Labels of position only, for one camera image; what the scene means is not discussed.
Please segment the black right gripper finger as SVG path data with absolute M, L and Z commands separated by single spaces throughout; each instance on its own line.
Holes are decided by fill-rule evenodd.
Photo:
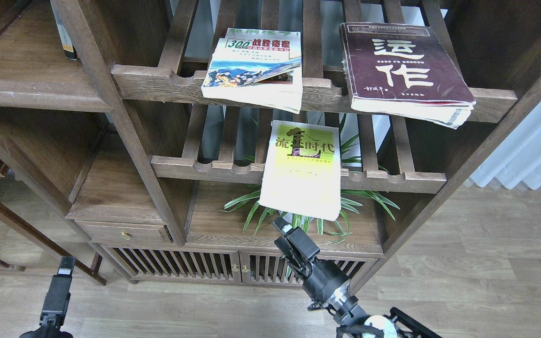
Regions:
M 320 252 L 320 248 L 303 229 L 299 227 L 293 228 L 291 224 L 281 217 L 276 218 L 273 225 L 281 233 L 281 236 L 274 241 L 274 244 L 288 259 L 292 269 L 299 275 L 311 275 L 313 273 L 313 262 Z

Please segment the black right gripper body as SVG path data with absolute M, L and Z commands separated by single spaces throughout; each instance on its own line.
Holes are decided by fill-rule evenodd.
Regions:
M 343 306 L 352 297 L 348 276 L 333 261 L 301 263 L 299 274 L 313 306 Z

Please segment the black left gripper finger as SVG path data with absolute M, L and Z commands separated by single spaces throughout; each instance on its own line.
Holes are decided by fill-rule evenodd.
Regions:
M 41 311 L 41 320 L 47 316 L 64 318 L 70 301 L 70 285 L 72 273 L 77 259 L 73 256 L 64 256 L 60 262 L 58 273 L 52 276 L 49 290 Z

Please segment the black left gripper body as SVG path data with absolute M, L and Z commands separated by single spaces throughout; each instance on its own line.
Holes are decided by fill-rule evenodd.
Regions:
M 61 331 L 64 319 L 62 315 L 41 315 L 39 328 L 24 332 L 19 338 L 73 338 L 71 333 Z

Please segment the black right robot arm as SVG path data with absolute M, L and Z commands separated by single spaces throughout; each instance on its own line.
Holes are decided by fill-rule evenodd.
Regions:
M 275 240 L 293 272 L 303 279 L 303 290 L 312 300 L 309 311 L 326 309 L 338 327 L 338 338 L 438 338 L 398 308 L 388 316 L 368 315 L 350 293 L 350 280 L 332 261 L 317 258 L 320 249 L 301 228 L 292 228 L 283 218 L 273 221 L 282 236 Z

